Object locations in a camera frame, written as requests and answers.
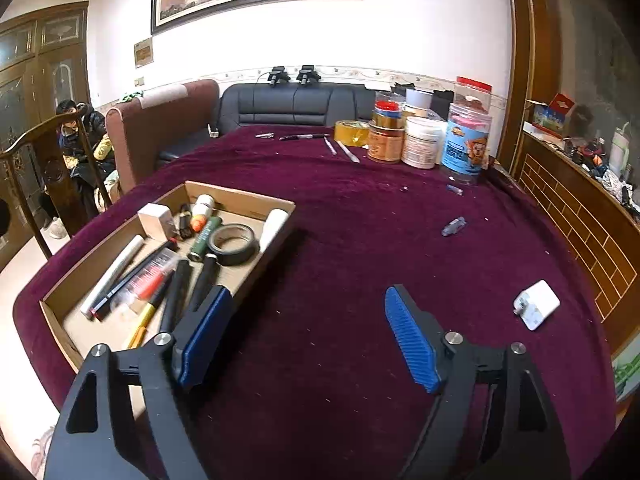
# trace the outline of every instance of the blue gripper pad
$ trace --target blue gripper pad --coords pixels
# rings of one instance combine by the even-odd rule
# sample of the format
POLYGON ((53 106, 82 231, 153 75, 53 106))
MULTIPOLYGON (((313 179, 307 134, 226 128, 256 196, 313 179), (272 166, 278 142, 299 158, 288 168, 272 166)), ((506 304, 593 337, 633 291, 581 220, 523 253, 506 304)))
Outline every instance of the blue gripper pad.
POLYGON ((193 336, 182 350, 178 384, 189 390, 202 384, 209 364, 234 314, 234 301, 225 287, 214 287, 203 305, 193 314, 204 314, 193 336))
POLYGON ((414 381, 428 393, 436 392, 443 381, 443 371, 438 370, 444 355, 440 325, 418 308, 402 285, 386 290, 385 314, 414 381))

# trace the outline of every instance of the white plug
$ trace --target white plug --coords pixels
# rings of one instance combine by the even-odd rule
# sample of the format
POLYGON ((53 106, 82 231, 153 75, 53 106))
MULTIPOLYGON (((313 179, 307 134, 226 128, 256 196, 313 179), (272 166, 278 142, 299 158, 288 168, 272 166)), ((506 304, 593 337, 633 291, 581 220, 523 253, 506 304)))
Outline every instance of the white plug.
POLYGON ((558 297, 545 280, 540 280, 513 301, 513 313, 522 318, 529 330, 535 330, 558 306, 558 297))

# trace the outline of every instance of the blue label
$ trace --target blue label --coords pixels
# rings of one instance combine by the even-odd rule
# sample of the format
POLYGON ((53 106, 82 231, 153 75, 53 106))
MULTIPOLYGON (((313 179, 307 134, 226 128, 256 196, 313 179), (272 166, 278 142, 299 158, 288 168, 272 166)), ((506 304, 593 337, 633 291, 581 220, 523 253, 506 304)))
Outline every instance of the blue label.
POLYGON ((442 163, 450 170, 477 175, 482 170, 488 133, 449 121, 442 151, 442 163))

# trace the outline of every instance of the yellow pen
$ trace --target yellow pen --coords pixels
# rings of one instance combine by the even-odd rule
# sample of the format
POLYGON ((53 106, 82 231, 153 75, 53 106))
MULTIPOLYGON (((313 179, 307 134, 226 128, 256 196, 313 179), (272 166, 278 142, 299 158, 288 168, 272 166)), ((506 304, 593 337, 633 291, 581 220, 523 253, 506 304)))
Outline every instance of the yellow pen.
POLYGON ((153 319, 153 316, 156 313, 156 309, 162 303, 164 294, 169 287, 169 282, 171 282, 171 278, 173 275, 173 271, 167 273, 167 275, 164 277, 164 280, 162 280, 162 283, 158 285, 158 288, 156 288, 156 291, 152 294, 149 302, 142 309, 142 312, 138 316, 138 322, 136 323, 135 328, 131 332, 131 335, 127 338, 125 348, 138 348, 142 344, 142 340, 144 339, 146 333, 146 327, 153 319))

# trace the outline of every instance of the black hair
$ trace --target black hair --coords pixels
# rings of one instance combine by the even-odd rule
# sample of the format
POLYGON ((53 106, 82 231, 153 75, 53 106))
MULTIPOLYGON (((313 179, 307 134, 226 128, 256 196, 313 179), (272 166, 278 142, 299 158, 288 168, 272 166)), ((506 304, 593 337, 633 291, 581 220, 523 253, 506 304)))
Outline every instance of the black hair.
POLYGON ((71 110, 71 108, 76 108, 76 102, 71 99, 66 99, 64 101, 60 101, 58 106, 56 107, 56 115, 61 115, 65 112, 71 110))

